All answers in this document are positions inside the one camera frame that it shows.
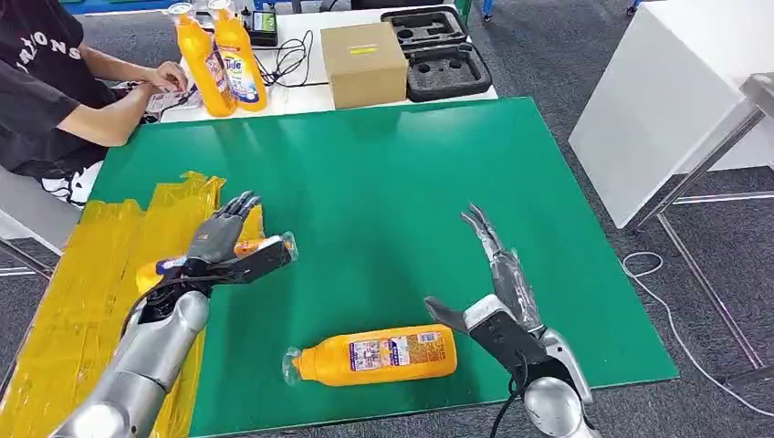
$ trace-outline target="green mat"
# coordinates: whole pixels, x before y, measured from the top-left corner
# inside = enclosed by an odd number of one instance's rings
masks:
[[[530,99],[142,126],[111,150],[92,197],[146,204],[195,170],[224,198],[263,196],[266,229],[300,259],[214,293],[191,436],[419,412],[507,396],[507,375],[457,336],[447,378],[289,387],[287,347],[429,323],[423,298],[465,308],[490,293],[459,213],[480,205],[519,253],[544,321],[592,387],[676,377],[629,281]]]

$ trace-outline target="black robotic finger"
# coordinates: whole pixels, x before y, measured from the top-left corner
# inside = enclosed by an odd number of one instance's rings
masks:
[[[228,203],[227,208],[225,209],[225,214],[229,214],[229,215],[239,214],[239,211],[242,210],[242,207],[245,205],[247,201],[249,201],[251,196],[253,196],[252,190],[242,192],[242,194],[240,194],[239,197],[233,199],[231,203]]]
[[[242,216],[242,220],[244,221],[247,219],[247,215],[250,214],[250,210],[253,209],[258,203],[261,201],[260,196],[253,196],[252,198],[248,199],[245,205],[242,206],[242,209],[239,210],[236,214],[239,216]]]
[[[221,216],[227,215],[228,211],[234,206],[234,203],[236,203],[236,199],[237,198],[232,198],[231,201],[226,203],[226,205],[220,207],[220,210],[215,212],[215,214],[213,214],[213,217],[221,217]]]

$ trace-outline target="yellow plastic sheet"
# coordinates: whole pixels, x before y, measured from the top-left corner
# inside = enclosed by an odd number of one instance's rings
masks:
[[[185,253],[196,227],[217,205],[224,183],[189,172],[156,186],[146,213],[131,200],[91,202],[41,301],[0,403],[0,437],[46,437],[89,394],[140,295],[135,273]],[[258,206],[240,239],[262,236]],[[194,343],[153,427],[154,438],[187,436],[204,333]]]

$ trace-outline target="brown box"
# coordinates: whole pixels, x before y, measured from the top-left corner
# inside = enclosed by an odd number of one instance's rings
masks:
[[[406,99],[408,61],[389,23],[320,30],[337,109]]]

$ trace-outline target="human hand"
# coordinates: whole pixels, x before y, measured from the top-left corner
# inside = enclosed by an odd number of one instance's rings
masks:
[[[188,89],[188,78],[185,76],[183,68],[172,61],[166,61],[157,68],[146,69],[142,80],[153,84],[165,93]]]

